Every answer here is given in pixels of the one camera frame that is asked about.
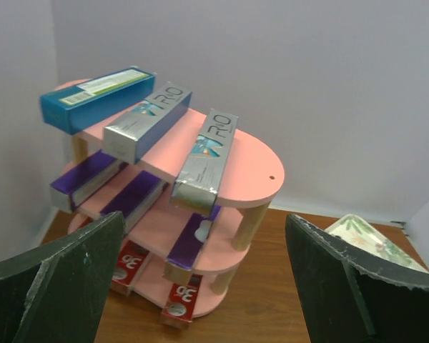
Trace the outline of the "red 3D toothpaste box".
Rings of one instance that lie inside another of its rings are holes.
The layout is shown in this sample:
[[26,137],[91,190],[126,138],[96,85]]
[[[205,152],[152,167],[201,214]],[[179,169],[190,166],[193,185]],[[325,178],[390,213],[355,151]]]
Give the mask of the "red 3D toothpaste box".
[[193,312],[202,275],[191,276],[188,285],[173,284],[162,309],[160,323],[176,329],[187,329],[192,323]]

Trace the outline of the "blue green toothpaste box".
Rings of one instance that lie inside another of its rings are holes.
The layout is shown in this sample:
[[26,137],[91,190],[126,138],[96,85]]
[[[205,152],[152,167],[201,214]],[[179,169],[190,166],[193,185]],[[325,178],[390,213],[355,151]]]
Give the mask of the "blue green toothpaste box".
[[155,75],[131,66],[40,96],[43,121],[75,135],[153,92]]

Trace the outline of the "purple toothpaste box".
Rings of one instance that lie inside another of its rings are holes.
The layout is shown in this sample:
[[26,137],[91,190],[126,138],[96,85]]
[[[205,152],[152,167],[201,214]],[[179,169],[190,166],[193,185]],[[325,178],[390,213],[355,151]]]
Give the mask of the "purple toothpaste box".
[[167,188],[166,181],[141,171],[101,211],[100,217],[111,212],[121,212],[124,217],[124,235],[127,235],[158,200]]
[[74,212],[126,166],[102,150],[95,152],[50,184],[52,204],[63,212]]

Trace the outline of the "red silver toothpaste box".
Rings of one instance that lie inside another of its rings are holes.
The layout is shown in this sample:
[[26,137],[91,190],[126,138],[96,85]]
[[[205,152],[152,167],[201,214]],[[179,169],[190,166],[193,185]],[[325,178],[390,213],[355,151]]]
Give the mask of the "red silver toothpaste box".
[[129,296],[135,282],[147,266],[150,257],[149,250],[133,241],[126,240],[114,268],[110,289]]

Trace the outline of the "shiny blue toothpaste box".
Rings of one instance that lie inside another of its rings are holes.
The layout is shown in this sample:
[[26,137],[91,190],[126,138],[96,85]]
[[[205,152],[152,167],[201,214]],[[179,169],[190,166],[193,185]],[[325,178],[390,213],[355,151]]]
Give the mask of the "shiny blue toothpaste box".
[[122,162],[138,161],[186,114],[192,91],[166,83],[103,128],[102,151]]

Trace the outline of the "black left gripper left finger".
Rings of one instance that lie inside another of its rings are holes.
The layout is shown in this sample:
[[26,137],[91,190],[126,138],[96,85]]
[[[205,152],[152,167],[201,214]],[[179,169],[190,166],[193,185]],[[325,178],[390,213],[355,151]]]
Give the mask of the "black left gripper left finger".
[[0,262],[0,342],[93,342],[124,227],[112,212]]

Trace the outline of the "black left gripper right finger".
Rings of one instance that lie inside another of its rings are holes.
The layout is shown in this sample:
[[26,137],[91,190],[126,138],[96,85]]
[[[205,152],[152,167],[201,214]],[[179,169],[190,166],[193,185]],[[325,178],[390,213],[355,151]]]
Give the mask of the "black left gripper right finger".
[[429,273],[290,214],[285,238],[311,342],[429,342]]

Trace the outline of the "silver R&O sensitive toothpaste box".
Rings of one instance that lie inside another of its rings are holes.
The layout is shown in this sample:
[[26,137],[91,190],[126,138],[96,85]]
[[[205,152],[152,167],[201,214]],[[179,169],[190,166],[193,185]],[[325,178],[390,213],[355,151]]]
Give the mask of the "silver R&O sensitive toothpaste box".
[[215,205],[208,217],[194,213],[165,259],[163,277],[178,285],[188,285],[193,266],[221,210]]

